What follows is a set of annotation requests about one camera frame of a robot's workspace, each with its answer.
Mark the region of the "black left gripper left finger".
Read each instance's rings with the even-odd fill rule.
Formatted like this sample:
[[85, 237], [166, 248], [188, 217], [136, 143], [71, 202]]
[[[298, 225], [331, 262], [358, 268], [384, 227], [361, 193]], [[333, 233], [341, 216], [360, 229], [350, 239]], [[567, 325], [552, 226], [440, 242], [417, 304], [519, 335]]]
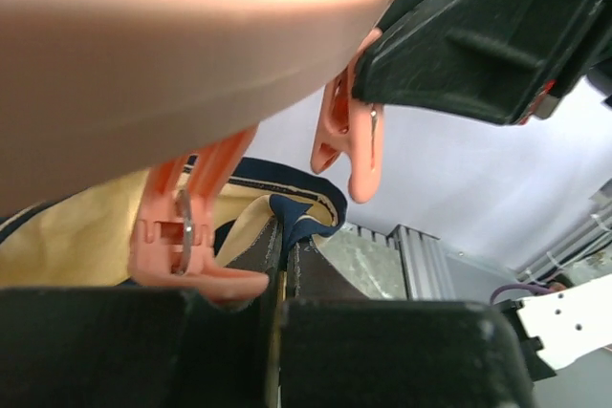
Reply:
[[263, 226], [255, 241], [229, 263], [230, 268], [252, 270], [267, 274], [269, 285], [254, 299], [230, 300], [225, 306], [249, 306], [259, 301], [262, 306], [273, 305], [277, 299], [279, 260], [282, 249], [282, 224], [275, 217]]

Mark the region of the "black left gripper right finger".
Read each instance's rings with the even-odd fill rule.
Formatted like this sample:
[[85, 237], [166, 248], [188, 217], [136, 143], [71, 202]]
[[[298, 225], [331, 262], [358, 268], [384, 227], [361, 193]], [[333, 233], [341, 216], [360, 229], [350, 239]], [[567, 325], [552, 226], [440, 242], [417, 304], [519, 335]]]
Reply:
[[361, 301], [368, 297], [359, 291], [323, 255], [309, 236], [286, 245], [281, 251], [285, 272], [285, 298]]

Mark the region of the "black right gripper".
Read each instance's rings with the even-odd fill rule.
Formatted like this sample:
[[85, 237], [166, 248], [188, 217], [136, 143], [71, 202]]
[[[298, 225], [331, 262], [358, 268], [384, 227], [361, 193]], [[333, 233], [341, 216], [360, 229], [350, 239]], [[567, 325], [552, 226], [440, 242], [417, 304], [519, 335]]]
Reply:
[[611, 41], [611, 0], [395, 0], [352, 94], [513, 125], [548, 117]]

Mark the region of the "beige underwear navy trim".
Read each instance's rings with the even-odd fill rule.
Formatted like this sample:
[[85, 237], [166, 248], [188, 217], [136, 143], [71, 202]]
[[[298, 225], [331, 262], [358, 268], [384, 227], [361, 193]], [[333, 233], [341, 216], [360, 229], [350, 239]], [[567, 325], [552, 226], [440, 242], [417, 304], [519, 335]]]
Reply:
[[[2, 286], [129, 284], [129, 239], [146, 176], [135, 172], [2, 217]], [[229, 268], [271, 217], [282, 224], [282, 248], [309, 236], [323, 242], [342, 227], [346, 210], [328, 180], [243, 158], [214, 206], [214, 255]]]

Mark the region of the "pink round clip hanger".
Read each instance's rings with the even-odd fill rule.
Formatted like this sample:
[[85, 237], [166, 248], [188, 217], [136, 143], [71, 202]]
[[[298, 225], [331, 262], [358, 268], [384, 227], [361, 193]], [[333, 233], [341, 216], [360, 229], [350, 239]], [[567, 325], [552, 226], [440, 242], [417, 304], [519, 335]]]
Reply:
[[1, 219], [146, 172], [130, 279], [224, 304], [216, 200], [259, 123], [330, 88], [393, 0], [1, 0]]

